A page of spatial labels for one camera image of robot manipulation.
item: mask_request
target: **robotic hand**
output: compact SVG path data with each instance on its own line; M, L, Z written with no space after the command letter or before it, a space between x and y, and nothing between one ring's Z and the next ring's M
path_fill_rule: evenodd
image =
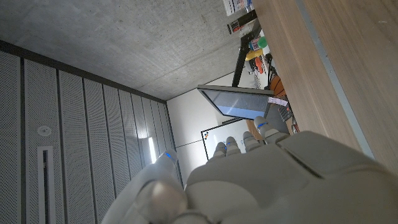
M392 223L398 178L336 141L308 131L289 136L254 120L267 145L245 132L218 143L185 191L163 154L121 192L103 223Z

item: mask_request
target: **whiteboard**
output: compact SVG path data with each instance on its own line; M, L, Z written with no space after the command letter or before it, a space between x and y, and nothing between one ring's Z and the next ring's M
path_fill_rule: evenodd
M249 131L245 119L203 131L201 135L205 143L208 159L213 157L217 144L219 142L224 142L225 144L226 138L230 136L235 138L241 152L246 153L243 144L243 133L245 131Z

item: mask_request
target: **perforated wall panel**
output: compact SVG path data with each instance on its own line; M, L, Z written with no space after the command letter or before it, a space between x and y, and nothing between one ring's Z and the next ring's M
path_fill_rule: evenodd
M0 52L0 223L21 222L20 58Z
M166 142L164 141L162 122L160 120L160 114L159 114L159 107L157 106L157 102L153 100L150 101L150 105L152 107L152 115L154 117L157 144L159 146L159 154L161 155L164 151L166 151Z
M119 98L124 124L124 136L126 138L127 155L129 157L130 175L131 178L133 178L142 169L136 122L134 121L130 93L119 90Z
M166 143L166 149L173 149L171 135L170 135L170 131L169 131L169 125L167 122L168 115L166 114L166 111L165 111L165 105L159 103L158 106L159 106L160 121L162 122L164 140Z
M55 211L57 223L64 223L57 75L54 68L29 60L25 60L25 125L26 222L39 222L37 147L53 146ZM50 127L51 135L38 135L40 126Z
M114 201L102 85L85 79L85 93L97 219L101 223Z
M130 181L118 90L103 85L116 196Z
M131 95L134 116L136 117L137 135L139 139L148 138L147 126L145 124L144 110L142 109L141 96Z
M147 126L145 124L144 109L142 108L141 96L131 94L132 109L134 110L134 118L136 120L136 129L138 135L139 150L141 152L142 168L147 164L144 156L144 148L142 141L148 137Z
M145 115L145 122L147 125L148 138L151 138L151 137L153 138L154 147L155 147L155 155L156 155L156 158L158 158L159 157L159 145L157 144L157 136L156 136L156 130L155 130L155 124L154 124L154 117L152 115L152 107L150 105L150 100L148 100L147 98L142 98L142 105L144 108L144 115Z
M83 83L62 71L59 79L68 222L94 223Z
M171 128L171 126L170 126L170 120L169 120L169 112L167 111L167 106L166 105L163 105L163 108L164 108L164 111L165 111L165 116L166 116L166 124L164 125L164 129L166 128L166 126L167 126L167 129L169 130L169 136L170 136L170 143L171 143L171 147L172 147L172 149L175 151L175 145L174 145L174 140L173 140L173 136L172 136L172 128ZM181 180L181 175L178 175L178 173L179 173L180 171L179 171L179 168L178 168L178 166L176 166L176 168L175 168L175 172L173 173L173 176L180 182L180 183L182 183L182 180Z

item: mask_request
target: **green object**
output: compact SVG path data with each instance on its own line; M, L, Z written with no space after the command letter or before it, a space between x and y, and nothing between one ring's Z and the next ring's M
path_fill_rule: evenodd
M268 43L267 43L266 38L265 38L265 37L260 37L259 41L257 42L257 45L258 45L260 48L267 47Z

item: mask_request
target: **monitor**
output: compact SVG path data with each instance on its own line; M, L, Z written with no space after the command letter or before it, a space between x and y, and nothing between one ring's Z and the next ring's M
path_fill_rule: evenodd
M222 115L244 119L266 117L268 97L274 96L271 90L228 86L198 85L198 90Z

